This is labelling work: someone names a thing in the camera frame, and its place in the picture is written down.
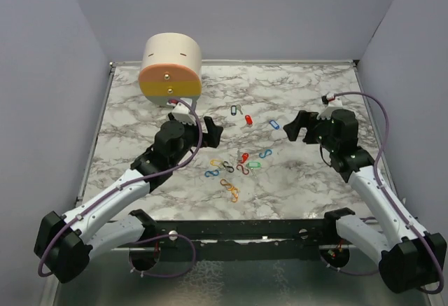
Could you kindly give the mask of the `yellow tag key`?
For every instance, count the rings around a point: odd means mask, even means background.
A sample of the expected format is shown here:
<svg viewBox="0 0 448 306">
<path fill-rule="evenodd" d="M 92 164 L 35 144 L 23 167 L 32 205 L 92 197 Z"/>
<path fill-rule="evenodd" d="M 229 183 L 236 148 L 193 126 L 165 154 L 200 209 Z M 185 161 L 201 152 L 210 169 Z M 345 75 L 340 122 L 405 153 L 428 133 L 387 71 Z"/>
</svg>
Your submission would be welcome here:
<svg viewBox="0 0 448 306">
<path fill-rule="evenodd" d="M 210 165 L 214 167 L 226 167 L 226 161 L 212 159 Z"/>
</svg>

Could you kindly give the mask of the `black carabiner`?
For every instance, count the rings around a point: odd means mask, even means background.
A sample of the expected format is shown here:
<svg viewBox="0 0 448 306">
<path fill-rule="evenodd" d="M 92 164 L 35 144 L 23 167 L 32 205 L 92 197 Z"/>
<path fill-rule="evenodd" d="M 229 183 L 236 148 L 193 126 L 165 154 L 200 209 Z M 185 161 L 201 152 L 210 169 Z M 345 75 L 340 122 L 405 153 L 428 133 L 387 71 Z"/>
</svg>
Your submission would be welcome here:
<svg viewBox="0 0 448 306">
<path fill-rule="evenodd" d="M 223 161 L 222 166 L 229 173 L 233 173 L 235 170 L 234 167 L 227 161 Z"/>
</svg>

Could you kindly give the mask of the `orange carabiner upper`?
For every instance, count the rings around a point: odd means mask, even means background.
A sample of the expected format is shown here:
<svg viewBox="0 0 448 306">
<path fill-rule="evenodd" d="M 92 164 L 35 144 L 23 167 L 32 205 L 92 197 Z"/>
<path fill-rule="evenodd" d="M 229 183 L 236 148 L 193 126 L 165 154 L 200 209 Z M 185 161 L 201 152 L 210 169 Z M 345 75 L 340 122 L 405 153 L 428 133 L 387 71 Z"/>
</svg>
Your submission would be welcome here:
<svg viewBox="0 0 448 306">
<path fill-rule="evenodd" d="M 226 190 L 228 190 L 228 191 L 232 191 L 232 190 L 234 190 L 234 186 L 230 183 L 230 182 L 228 182 L 226 179 L 221 179 L 220 180 L 220 184 L 226 189 Z"/>
</svg>

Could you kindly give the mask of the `blue carabiner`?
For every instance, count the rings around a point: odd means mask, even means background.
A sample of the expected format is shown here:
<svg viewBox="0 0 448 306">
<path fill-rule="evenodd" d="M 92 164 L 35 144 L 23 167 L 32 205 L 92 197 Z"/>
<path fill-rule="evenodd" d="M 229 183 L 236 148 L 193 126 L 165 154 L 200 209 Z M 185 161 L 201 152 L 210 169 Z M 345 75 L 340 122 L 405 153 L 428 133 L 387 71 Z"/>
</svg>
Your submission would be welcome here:
<svg viewBox="0 0 448 306">
<path fill-rule="evenodd" d="M 270 156 L 270 155 L 272 155 L 272 150 L 271 149 L 266 149 L 265 151 L 259 153 L 259 158 L 264 159 L 264 158 L 266 158 L 267 156 Z"/>
<path fill-rule="evenodd" d="M 205 177 L 218 176 L 220 171 L 218 169 L 205 171 Z"/>
</svg>

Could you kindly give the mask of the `red tag key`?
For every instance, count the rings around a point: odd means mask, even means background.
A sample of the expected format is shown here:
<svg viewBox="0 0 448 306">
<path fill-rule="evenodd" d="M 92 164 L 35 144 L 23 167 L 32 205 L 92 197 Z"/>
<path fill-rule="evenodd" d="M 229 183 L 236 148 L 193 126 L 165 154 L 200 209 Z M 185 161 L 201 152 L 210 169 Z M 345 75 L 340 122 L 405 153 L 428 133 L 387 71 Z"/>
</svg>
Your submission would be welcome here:
<svg viewBox="0 0 448 306">
<path fill-rule="evenodd" d="M 252 127 L 252 126 L 253 126 L 253 120 L 252 120 L 252 117 L 251 117 L 250 115 L 245 115 L 244 118 L 245 118 L 246 124 L 247 124 L 249 127 Z"/>
<path fill-rule="evenodd" d="M 246 152 L 237 151 L 237 162 L 239 164 L 244 164 L 249 158 L 249 154 Z"/>
</svg>

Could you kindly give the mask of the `orange carabiner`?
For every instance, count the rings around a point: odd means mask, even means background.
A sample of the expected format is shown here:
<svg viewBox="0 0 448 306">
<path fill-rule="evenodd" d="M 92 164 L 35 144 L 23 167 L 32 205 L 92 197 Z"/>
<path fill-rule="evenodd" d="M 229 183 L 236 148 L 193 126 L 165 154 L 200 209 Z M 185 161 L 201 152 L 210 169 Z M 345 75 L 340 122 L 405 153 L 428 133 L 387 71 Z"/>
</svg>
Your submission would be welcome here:
<svg viewBox="0 0 448 306">
<path fill-rule="evenodd" d="M 233 187 L 230 192 L 232 194 L 231 202 L 233 203 L 237 202 L 239 199 L 239 189 Z"/>
<path fill-rule="evenodd" d="M 220 180 L 220 184 L 226 189 L 226 190 L 228 190 L 228 191 L 232 191 L 232 190 L 234 190 L 234 186 L 230 183 L 230 182 L 228 182 L 226 179 L 221 179 Z"/>
</svg>

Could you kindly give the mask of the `red tag key far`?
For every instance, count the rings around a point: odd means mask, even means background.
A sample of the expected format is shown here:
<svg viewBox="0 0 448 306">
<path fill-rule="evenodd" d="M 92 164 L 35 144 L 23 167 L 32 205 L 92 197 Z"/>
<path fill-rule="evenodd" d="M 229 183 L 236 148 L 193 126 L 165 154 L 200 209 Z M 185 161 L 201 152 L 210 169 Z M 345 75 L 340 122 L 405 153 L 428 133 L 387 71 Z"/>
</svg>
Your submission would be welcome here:
<svg viewBox="0 0 448 306">
<path fill-rule="evenodd" d="M 252 117 L 251 117 L 250 115 L 245 115 L 244 118 L 245 118 L 246 124 L 247 124 L 249 127 L 252 127 L 252 126 L 253 126 L 253 120 L 252 120 Z"/>
</svg>

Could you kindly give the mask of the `red tag key near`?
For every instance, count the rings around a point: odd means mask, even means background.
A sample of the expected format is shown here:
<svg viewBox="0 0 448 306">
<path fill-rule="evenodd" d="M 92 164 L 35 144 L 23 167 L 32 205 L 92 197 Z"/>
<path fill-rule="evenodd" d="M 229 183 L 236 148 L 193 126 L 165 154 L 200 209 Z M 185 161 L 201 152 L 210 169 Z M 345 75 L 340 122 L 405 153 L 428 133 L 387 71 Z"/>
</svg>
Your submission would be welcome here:
<svg viewBox="0 0 448 306">
<path fill-rule="evenodd" d="M 244 164 L 249 158 L 249 154 L 246 152 L 237 151 L 237 162 L 239 164 Z"/>
</svg>

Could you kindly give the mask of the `green tag key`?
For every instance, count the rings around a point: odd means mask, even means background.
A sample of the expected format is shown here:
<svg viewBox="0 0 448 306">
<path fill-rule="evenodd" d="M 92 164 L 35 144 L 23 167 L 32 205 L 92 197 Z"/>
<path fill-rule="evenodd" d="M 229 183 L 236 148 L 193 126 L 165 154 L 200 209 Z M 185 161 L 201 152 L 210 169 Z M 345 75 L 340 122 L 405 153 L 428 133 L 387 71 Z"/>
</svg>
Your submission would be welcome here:
<svg viewBox="0 0 448 306">
<path fill-rule="evenodd" d="M 252 175 L 256 176 L 256 171 L 262 168 L 262 165 L 258 161 L 248 161 L 246 163 L 246 168 L 249 169 Z"/>
</svg>

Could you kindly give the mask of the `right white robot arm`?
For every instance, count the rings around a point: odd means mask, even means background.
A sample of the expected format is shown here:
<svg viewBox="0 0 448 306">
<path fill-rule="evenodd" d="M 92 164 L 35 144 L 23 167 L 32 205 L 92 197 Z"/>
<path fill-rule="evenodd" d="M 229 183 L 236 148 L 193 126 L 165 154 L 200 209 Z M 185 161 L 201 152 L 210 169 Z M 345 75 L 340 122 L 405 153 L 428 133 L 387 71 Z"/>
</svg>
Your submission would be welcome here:
<svg viewBox="0 0 448 306">
<path fill-rule="evenodd" d="M 338 109 L 321 119 L 317 112 L 300 111 L 283 129 L 289 141 L 296 141 L 305 129 L 306 144 L 326 149 L 330 166 L 359 194 L 381 227 L 377 232 L 350 210 L 331 211 L 325 214 L 330 221 L 321 227 L 326 242 L 336 244 L 344 239 L 355 245 L 377 265 L 383 282 L 394 293 L 442 283 L 445 239 L 429 233 L 388 192 L 372 156 L 358 144 L 354 112 Z"/>
</svg>

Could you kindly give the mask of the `round pastel drawer box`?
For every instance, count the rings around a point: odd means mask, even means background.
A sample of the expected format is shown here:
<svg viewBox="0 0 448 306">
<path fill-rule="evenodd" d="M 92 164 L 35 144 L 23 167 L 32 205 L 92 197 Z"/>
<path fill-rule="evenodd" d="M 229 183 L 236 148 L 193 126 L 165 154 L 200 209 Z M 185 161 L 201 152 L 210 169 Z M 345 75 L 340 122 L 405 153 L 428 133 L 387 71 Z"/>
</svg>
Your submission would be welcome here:
<svg viewBox="0 0 448 306">
<path fill-rule="evenodd" d="M 185 34 L 161 33 L 145 45 L 138 83 L 142 94 L 158 106 L 173 98 L 198 100 L 202 94 L 202 52 Z"/>
</svg>

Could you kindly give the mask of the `blue tag key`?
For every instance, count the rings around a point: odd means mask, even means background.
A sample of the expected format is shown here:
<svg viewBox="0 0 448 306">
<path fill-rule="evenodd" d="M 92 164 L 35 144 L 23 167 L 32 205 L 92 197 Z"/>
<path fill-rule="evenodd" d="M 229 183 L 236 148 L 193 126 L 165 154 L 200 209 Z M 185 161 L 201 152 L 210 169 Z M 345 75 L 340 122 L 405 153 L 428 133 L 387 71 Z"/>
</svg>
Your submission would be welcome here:
<svg viewBox="0 0 448 306">
<path fill-rule="evenodd" d="M 277 121 L 275 120 L 270 120 L 269 124 L 275 129 L 275 130 L 279 130 L 281 128 L 281 126 L 278 124 Z"/>
</svg>

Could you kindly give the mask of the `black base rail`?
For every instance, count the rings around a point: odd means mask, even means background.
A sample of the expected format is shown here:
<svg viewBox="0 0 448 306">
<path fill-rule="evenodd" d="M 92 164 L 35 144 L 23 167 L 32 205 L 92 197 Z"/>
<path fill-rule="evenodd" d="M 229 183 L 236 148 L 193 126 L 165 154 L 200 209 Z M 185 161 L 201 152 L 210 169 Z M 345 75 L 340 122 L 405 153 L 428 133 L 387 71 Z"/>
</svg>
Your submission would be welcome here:
<svg viewBox="0 0 448 306">
<path fill-rule="evenodd" d="M 145 211 L 131 211 L 143 224 L 143 239 L 133 259 L 166 262 L 318 260 L 322 246 L 336 245 L 337 219 L 354 211 L 341 208 L 315 219 L 155 221 Z"/>
</svg>

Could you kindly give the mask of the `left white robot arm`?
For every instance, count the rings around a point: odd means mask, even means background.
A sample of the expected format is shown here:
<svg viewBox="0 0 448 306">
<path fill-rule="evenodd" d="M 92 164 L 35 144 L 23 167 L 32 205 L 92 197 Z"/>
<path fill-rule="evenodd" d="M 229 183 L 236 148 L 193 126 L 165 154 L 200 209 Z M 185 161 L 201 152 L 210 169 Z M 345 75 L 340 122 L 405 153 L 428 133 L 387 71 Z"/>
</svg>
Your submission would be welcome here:
<svg viewBox="0 0 448 306">
<path fill-rule="evenodd" d="M 38 275 L 46 277 L 46 267 L 49 274 L 67 283 L 93 258 L 117 246 L 149 245 L 155 236 L 150 216 L 134 211 L 115 223 L 111 219 L 185 167 L 200 148 L 217 148 L 222 133 L 223 127 L 208 116 L 203 123 L 192 125 L 174 118 L 163 123 L 153 144 L 107 189 L 62 215 L 52 211 L 42 218 L 34 246 L 40 259 Z"/>
</svg>

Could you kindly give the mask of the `black tag key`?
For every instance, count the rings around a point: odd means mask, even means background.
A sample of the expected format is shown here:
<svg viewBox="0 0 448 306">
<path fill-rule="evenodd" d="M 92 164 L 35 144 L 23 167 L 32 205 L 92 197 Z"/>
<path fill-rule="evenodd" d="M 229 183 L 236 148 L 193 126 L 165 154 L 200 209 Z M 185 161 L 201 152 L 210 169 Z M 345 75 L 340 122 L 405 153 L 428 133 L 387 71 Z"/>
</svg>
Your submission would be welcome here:
<svg viewBox="0 0 448 306">
<path fill-rule="evenodd" d="M 237 114 L 242 115 L 243 111 L 239 104 L 234 104 L 230 107 L 230 113 L 232 116 L 236 116 Z"/>
</svg>

